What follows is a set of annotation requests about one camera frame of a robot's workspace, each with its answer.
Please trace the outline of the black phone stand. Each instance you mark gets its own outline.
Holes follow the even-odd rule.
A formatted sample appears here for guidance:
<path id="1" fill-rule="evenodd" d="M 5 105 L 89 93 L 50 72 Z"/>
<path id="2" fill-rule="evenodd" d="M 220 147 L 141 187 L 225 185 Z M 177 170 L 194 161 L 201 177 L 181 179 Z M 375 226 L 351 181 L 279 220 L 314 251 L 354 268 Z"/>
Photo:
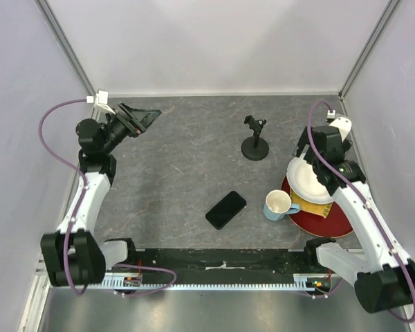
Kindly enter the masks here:
<path id="1" fill-rule="evenodd" d="M 256 120 L 253 116 L 245 117 L 244 124 L 249 125 L 253 131 L 253 137 L 246 138 L 241 144 L 241 152 L 248 160 L 263 160 L 268 155 L 269 145 L 263 138 L 260 138 L 266 123 L 267 120 Z"/>

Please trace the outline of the black smartphone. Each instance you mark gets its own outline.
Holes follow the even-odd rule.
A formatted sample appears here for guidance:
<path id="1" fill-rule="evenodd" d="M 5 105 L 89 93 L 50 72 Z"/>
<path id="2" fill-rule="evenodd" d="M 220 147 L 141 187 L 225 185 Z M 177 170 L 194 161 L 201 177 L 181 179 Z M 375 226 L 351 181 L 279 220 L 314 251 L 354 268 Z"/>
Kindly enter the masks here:
<path id="1" fill-rule="evenodd" d="M 246 200 L 240 194 L 231 191 L 205 214 L 205 218 L 215 229 L 221 230 L 246 205 Z"/>

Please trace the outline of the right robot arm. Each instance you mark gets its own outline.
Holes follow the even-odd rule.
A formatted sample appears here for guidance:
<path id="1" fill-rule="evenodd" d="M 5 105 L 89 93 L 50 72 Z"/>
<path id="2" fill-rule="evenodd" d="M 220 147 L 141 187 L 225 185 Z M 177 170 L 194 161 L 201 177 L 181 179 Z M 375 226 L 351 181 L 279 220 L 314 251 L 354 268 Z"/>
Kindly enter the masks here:
<path id="1" fill-rule="evenodd" d="M 415 261 L 385 223 L 357 162 L 346 160 L 351 145 L 347 133 L 331 125 L 305 127 L 294 153 L 299 169 L 288 170 L 287 177 L 304 200 L 325 204 L 331 199 L 342 209 L 365 257 L 352 255 L 331 239 L 314 240 L 303 254 L 304 267 L 337 273 L 353 286 L 368 313 L 409 304 L 415 309 Z"/>

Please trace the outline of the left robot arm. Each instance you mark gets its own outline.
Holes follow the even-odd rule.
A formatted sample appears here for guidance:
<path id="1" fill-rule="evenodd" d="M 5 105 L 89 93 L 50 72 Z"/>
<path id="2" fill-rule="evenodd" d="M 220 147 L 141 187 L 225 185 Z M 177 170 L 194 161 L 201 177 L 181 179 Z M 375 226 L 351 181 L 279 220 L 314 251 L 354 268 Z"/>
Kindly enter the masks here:
<path id="1" fill-rule="evenodd" d="M 114 109 L 108 107 L 105 113 L 105 122 L 87 118 L 77 124 L 78 164 L 60 159 L 80 179 L 63 221 L 56 231 L 44 234 L 40 242 L 48 278 L 54 287 L 99 284 L 114 266 L 130 272 L 138 264 L 132 239 L 110 239 L 100 245 L 93 235 L 102 202 L 116 175 L 113 150 L 125 138 L 145 133 L 161 111 L 119 103 Z"/>

